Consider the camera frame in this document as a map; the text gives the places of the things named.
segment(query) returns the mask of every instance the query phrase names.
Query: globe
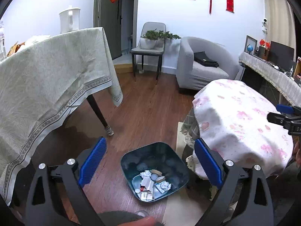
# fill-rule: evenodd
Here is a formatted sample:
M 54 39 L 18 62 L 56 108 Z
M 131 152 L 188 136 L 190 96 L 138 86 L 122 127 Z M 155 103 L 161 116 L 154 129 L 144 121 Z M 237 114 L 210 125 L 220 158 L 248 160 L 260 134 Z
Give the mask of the globe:
M 249 52 L 252 52 L 253 49 L 254 49 L 251 45 L 248 45 L 246 48 L 247 48 L 247 50 L 248 50 Z

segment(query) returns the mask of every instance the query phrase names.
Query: doorway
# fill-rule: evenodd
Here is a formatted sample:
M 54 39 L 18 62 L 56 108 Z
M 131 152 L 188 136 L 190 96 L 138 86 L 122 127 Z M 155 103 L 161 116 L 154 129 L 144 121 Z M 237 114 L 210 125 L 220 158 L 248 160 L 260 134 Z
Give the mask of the doorway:
M 94 26 L 104 28 L 114 64 L 131 63 L 134 0 L 96 0 L 95 13 Z

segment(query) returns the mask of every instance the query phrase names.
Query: person's hand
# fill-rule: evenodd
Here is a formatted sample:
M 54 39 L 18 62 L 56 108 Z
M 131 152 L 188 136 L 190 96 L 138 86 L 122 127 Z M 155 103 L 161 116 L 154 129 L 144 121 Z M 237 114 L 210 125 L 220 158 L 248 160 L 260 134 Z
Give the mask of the person's hand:
M 301 166 L 301 150 L 299 141 L 294 147 L 293 155 L 296 155 L 296 165 L 299 168 Z
M 120 224 L 119 226 L 155 226 L 156 220 L 153 217 L 142 218 L 140 220 Z

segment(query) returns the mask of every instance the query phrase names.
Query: tablecloth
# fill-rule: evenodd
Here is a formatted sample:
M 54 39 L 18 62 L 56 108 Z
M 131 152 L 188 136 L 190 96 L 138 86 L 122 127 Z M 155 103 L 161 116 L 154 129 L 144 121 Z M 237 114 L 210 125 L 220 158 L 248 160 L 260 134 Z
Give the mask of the tablecloth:
M 200 137 L 224 160 L 241 167 L 262 167 L 264 174 L 279 174 L 293 151 L 288 130 L 269 123 L 267 114 L 275 106 L 240 81 L 216 80 L 195 95 L 192 102 Z M 207 176 L 195 152 L 187 158 L 189 168 L 199 177 Z
M 10 203 L 18 171 L 88 95 L 122 91 L 103 28 L 57 35 L 0 63 L 0 193 Z
M 239 61 L 271 83 L 291 105 L 301 106 L 301 88 L 294 80 L 263 60 L 246 52 L 239 56 Z

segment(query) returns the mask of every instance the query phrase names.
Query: door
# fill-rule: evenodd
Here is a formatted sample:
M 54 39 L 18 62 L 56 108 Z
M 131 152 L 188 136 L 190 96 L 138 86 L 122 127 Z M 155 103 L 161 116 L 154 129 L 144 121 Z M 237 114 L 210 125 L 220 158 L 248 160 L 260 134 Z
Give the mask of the door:
M 99 26 L 104 28 L 112 59 L 121 56 L 122 0 L 100 0 Z

